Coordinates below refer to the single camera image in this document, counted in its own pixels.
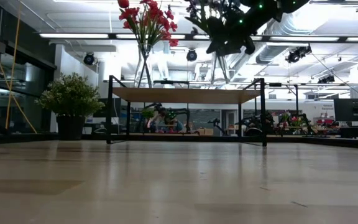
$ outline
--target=green leaves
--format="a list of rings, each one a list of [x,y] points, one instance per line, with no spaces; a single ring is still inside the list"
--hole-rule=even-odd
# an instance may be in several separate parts
[[[49,84],[49,90],[45,90],[36,103],[57,115],[89,116],[104,103],[98,101],[98,88],[88,85],[87,80],[77,73],[62,74],[59,80]]]

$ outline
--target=window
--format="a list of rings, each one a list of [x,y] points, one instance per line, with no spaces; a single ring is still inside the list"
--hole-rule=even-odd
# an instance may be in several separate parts
[[[1,63],[8,82],[12,74],[12,55],[2,55]],[[0,85],[5,85],[3,74],[0,74]],[[16,60],[12,79],[12,89],[26,93],[40,95],[45,90],[45,71],[28,62]]]
[[[44,110],[37,104],[35,104],[36,97],[28,96],[20,93],[12,92],[16,100],[18,101],[20,108],[23,110],[33,127],[37,131],[46,131],[42,129],[42,116]],[[9,101],[9,91],[0,89],[0,124],[5,126],[7,105]],[[25,120],[24,116],[20,112],[14,100],[11,100],[9,115],[9,130],[19,133],[33,133],[32,128]]]

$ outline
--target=red flowers bouquet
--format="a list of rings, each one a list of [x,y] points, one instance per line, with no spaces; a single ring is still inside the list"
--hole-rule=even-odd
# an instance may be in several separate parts
[[[175,32],[178,26],[172,21],[173,15],[170,6],[168,6],[167,11],[163,12],[157,2],[153,0],[141,0],[140,3],[143,5],[142,11],[139,7],[130,8],[129,0],[118,0],[118,5],[122,8],[120,9],[119,19],[126,20],[124,28],[130,29],[135,34],[139,46],[139,63],[135,73],[135,85],[140,87],[143,72],[146,72],[149,88],[151,88],[152,82],[147,64],[149,53],[160,40],[168,40],[171,47],[177,46],[178,40],[172,39],[170,30]]]
[[[118,0],[121,8],[120,20],[125,19],[124,28],[130,29],[136,36],[139,45],[155,45],[160,40],[169,40],[170,46],[177,46],[178,40],[171,38],[170,30],[176,31],[178,26],[172,21],[173,15],[170,10],[162,12],[157,2],[153,0],[141,0],[144,10],[129,8],[128,0]]]

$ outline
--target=wooden tabletop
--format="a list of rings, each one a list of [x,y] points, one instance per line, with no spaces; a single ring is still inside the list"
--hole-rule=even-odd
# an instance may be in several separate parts
[[[181,88],[113,88],[112,92],[129,102],[147,103],[245,103],[260,95],[258,90],[201,90]]]

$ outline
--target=ceiling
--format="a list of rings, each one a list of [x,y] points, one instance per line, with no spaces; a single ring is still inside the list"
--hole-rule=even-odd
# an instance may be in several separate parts
[[[128,32],[122,28],[122,22],[118,20],[119,8],[116,1],[113,3],[84,3],[81,1],[69,2],[70,0],[21,0],[21,18],[28,25],[39,32]],[[177,33],[190,33],[193,25],[184,19],[187,15],[185,8],[188,3],[182,0],[170,2],[178,24]],[[19,0],[0,0],[0,5],[12,14],[17,14],[20,7]],[[332,6],[306,4],[293,15],[292,25],[297,29],[309,30],[313,35],[358,35],[358,6]],[[122,74],[126,79],[135,73],[138,61],[137,46],[131,40],[71,40],[67,49],[86,45],[111,46],[115,45],[122,62]],[[173,71],[194,72],[197,64],[211,60],[211,55],[205,53],[209,42],[205,41],[182,41],[180,47],[185,51],[175,51],[174,54],[164,55],[170,73]],[[195,48],[198,61],[187,62],[187,49]],[[350,69],[358,66],[358,44],[311,44],[313,55],[307,55],[298,63],[288,64],[285,56],[294,47],[284,47],[280,54],[266,65],[255,65],[255,58],[241,60],[243,55],[231,55],[227,57],[227,63],[233,64],[237,82],[249,82],[260,76],[260,72],[268,82],[314,82],[318,77],[329,74],[326,68],[330,68],[336,75],[344,80],[349,76]],[[163,44],[154,47],[155,61],[161,58],[160,52]]]

